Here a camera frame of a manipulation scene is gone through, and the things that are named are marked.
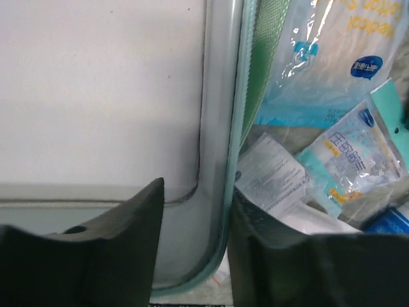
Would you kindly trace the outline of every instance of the transparent plastic bag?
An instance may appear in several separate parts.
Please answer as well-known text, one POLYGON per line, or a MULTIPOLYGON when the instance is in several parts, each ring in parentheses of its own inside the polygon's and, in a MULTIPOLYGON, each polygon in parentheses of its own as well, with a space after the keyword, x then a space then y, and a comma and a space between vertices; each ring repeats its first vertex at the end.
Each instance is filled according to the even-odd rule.
POLYGON ((388 78, 408 0, 292 0, 255 123, 327 129, 388 78))
MULTIPOLYGON (((330 215, 338 217, 349 201, 407 176, 409 131, 393 94, 387 81, 297 155, 313 182, 307 193, 330 215)), ((366 218, 374 214, 366 212, 366 218)))

